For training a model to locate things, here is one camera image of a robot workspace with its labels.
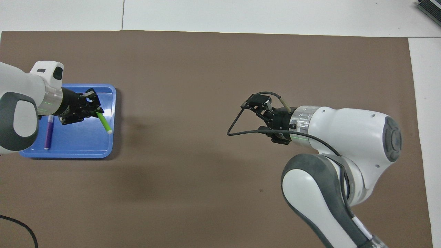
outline purple marker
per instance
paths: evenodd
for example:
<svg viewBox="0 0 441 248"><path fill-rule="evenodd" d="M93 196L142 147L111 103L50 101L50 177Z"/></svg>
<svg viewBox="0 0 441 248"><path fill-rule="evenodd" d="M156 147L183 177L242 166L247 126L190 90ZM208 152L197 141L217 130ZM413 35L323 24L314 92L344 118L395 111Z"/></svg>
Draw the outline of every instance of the purple marker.
<svg viewBox="0 0 441 248"><path fill-rule="evenodd" d="M51 148L52 131L54 130L54 116L48 116L48 131L46 133L45 150Z"/></svg>

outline white floor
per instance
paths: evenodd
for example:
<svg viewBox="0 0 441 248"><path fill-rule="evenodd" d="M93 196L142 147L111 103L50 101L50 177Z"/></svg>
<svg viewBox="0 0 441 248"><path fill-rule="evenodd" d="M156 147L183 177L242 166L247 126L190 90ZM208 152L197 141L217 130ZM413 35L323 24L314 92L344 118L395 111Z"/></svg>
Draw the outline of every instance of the white floor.
<svg viewBox="0 0 441 248"><path fill-rule="evenodd" d="M441 247L441 27L416 0L1 0L1 30L172 30L408 37L434 248Z"/></svg>

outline black ribbed object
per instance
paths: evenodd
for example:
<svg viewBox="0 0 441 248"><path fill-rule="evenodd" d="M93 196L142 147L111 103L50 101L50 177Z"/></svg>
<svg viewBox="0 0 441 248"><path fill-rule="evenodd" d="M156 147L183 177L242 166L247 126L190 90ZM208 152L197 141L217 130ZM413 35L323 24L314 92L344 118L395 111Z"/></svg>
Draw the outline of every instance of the black ribbed object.
<svg viewBox="0 0 441 248"><path fill-rule="evenodd" d="M441 26L441 0L418 0L417 7Z"/></svg>

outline green pen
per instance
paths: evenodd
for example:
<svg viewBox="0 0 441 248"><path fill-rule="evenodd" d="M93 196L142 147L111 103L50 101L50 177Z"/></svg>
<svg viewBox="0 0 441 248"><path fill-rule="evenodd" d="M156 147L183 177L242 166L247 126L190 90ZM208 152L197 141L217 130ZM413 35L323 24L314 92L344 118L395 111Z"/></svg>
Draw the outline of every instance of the green pen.
<svg viewBox="0 0 441 248"><path fill-rule="evenodd" d="M103 114L102 113L98 113L98 112L96 112L96 113L97 113L98 118L100 119L101 123L103 124L103 127L106 129L107 133L108 134L112 134L113 131L110 128L109 123L106 121L106 118L104 118Z"/></svg>

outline brown mat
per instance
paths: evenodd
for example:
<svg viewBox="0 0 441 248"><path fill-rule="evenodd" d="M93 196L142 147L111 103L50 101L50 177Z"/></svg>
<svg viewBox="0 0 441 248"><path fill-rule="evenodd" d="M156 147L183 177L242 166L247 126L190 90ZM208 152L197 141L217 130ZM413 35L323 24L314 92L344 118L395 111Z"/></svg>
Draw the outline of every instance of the brown mat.
<svg viewBox="0 0 441 248"><path fill-rule="evenodd" d="M401 158L353 208L389 247L432 247L405 38L146 31L3 32L0 61L64 64L63 83L118 91L107 161L0 157L1 214L41 247L322 247L284 202L286 162L313 150L226 131L252 93L361 108L402 128ZM248 114L236 131L263 122ZM30 247L0 221L0 247Z"/></svg>

